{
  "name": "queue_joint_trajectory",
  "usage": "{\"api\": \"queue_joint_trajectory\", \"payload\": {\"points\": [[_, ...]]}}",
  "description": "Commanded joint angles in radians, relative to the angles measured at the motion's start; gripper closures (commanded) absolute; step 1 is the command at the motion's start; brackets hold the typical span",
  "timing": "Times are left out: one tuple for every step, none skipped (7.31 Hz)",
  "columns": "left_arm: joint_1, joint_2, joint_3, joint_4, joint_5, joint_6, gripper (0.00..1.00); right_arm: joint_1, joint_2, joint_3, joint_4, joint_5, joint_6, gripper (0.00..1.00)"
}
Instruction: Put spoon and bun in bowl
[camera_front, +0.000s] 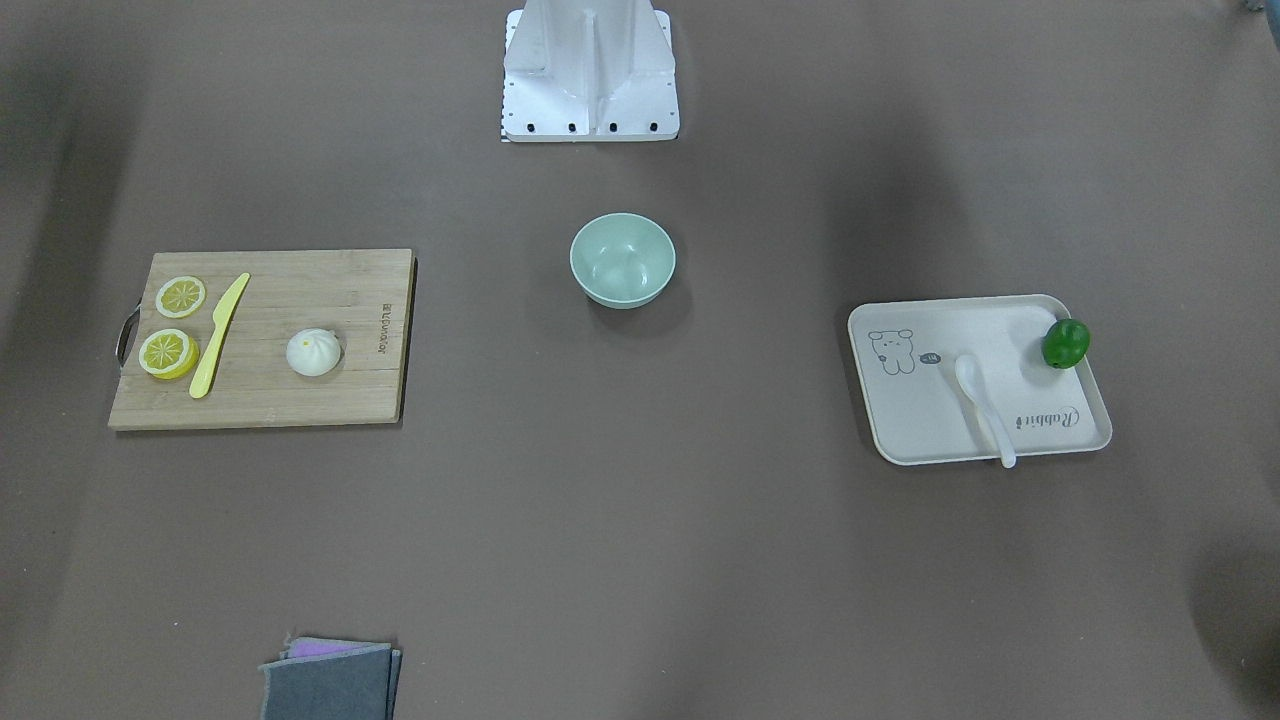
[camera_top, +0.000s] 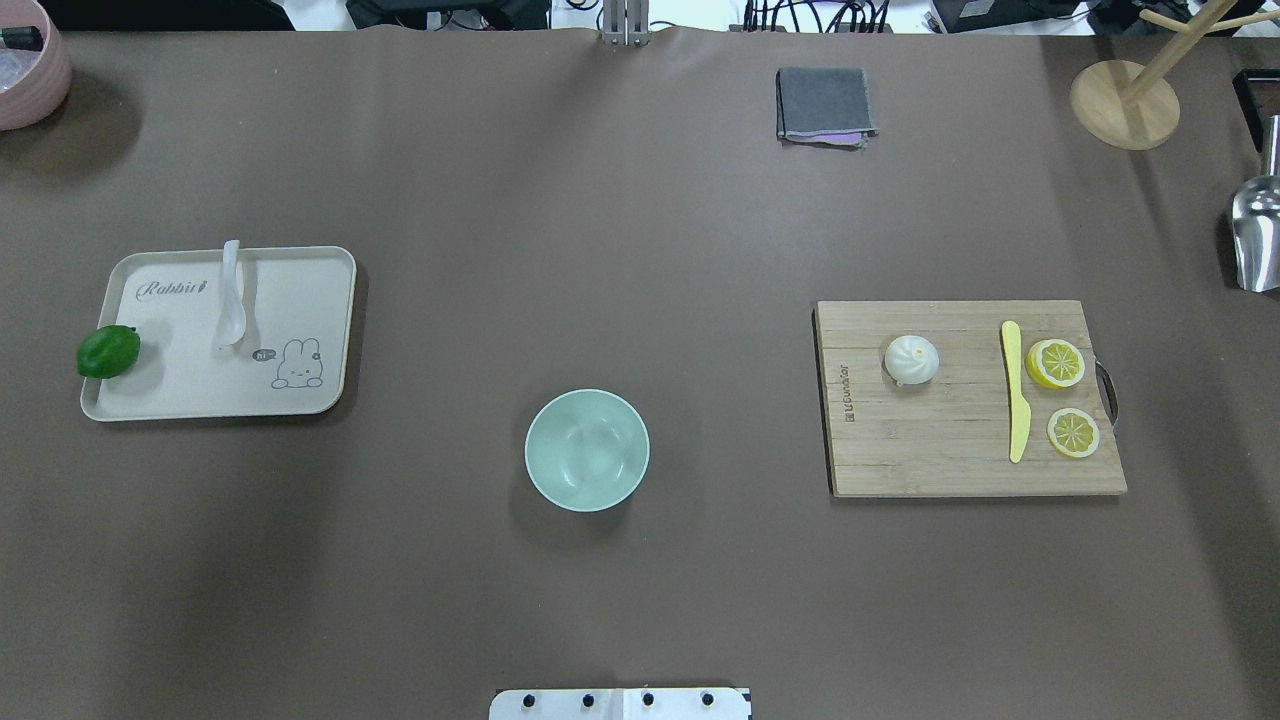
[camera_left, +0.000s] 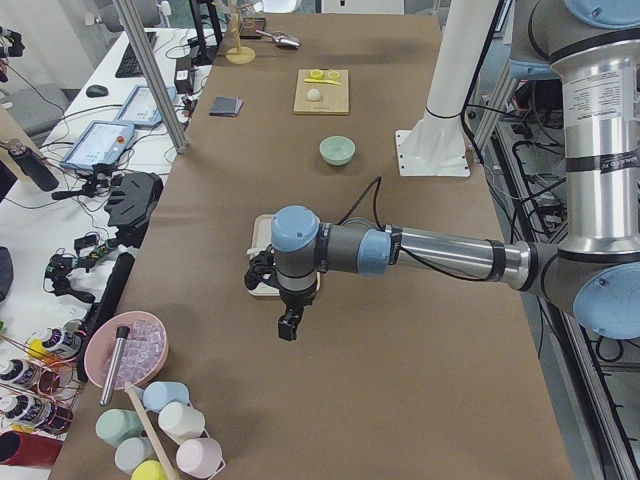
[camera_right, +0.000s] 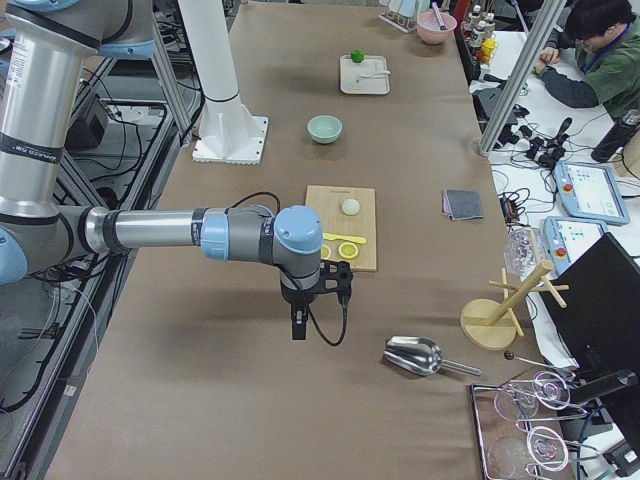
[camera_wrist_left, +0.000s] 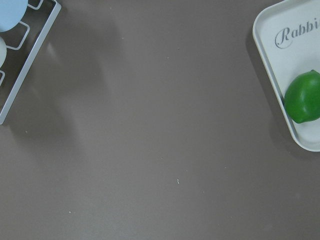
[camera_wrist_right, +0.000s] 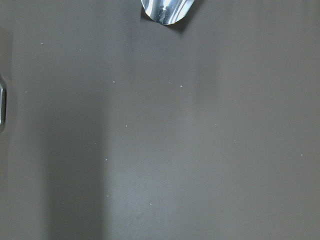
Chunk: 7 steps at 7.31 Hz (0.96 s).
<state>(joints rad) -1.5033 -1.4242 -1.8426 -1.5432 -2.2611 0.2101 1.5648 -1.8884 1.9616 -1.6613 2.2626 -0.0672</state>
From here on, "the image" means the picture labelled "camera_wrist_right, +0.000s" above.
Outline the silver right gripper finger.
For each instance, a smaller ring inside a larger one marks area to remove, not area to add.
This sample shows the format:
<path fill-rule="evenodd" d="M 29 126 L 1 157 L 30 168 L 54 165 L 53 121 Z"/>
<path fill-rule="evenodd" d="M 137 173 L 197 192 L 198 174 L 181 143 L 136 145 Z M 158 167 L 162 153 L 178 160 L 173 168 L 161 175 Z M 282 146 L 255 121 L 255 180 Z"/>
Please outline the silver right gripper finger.
<path fill-rule="evenodd" d="M 186 0 L 141 0 L 145 14 L 161 25 L 173 25 L 187 14 Z"/>

